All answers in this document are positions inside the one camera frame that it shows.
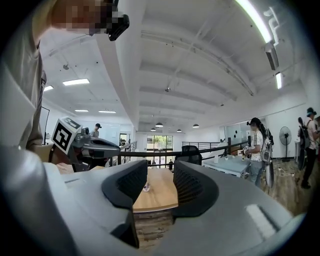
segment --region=backpack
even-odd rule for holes
[[[300,126],[300,147],[304,150],[310,147],[310,138],[308,133],[308,125],[311,120],[306,125]]]

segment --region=black hat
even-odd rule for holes
[[[306,110],[306,116],[307,117],[310,117],[311,115],[317,115],[317,112],[314,111],[314,109],[312,107],[309,107],[307,110]]]
[[[254,117],[254,118],[252,118],[251,122],[246,123],[247,126],[251,126],[251,124],[260,125],[261,121],[259,118]]]

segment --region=white desk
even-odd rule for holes
[[[231,174],[237,177],[241,177],[241,175],[245,174],[249,169],[250,160],[249,158],[245,158],[242,160],[242,156],[237,155],[235,158],[232,155],[228,155],[228,160],[225,157],[219,158],[218,163],[214,162],[214,159],[204,160],[203,164],[205,167],[215,169],[217,171]]]

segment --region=person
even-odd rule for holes
[[[156,164],[157,164],[156,161],[155,161],[155,159],[152,160],[152,164],[153,164],[153,165],[156,165]]]
[[[304,148],[305,147],[305,139],[303,135],[304,122],[302,121],[301,117],[298,118],[298,123],[299,123],[298,137],[300,138],[300,147]]]
[[[99,138],[99,129],[102,128],[100,123],[96,123],[94,130],[90,132],[90,137]]]
[[[170,159],[170,162],[169,162],[169,170],[171,172],[173,172],[173,165],[174,165],[174,162],[172,162],[172,159]]]
[[[261,150],[264,144],[264,136],[261,132],[262,123],[254,117],[250,122],[250,128],[252,131],[251,148],[246,151],[246,154],[251,154],[250,157],[250,177],[249,180],[260,188],[261,175],[264,168],[264,163],[261,157]]]
[[[40,39],[50,28],[89,34],[90,28],[104,25],[105,17],[112,17],[112,0],[45,0],[16,30],[0,59],[0,77],[6,87],[18,86],[33,105],[35,111],[19,146],[32,151],[43,162],[49,161],[53,145],[42,146],[40,114],[46,86]],[[56,147],[51,162],[69,163],[68,157]]]
[[[320,137],[320,133],[316,130],[316,124],[314,122],[315,115],[317,115],[317,112],[315,112],[312,107],[309,107],[306,110],[307,117],[304,121],[304,125],[307,128],[310,146],[306,149],[307,164],[301,183],[303,189],[309,189],[311,187],[308,183],[308,179],[312,173],[316,160],[316,140]]]

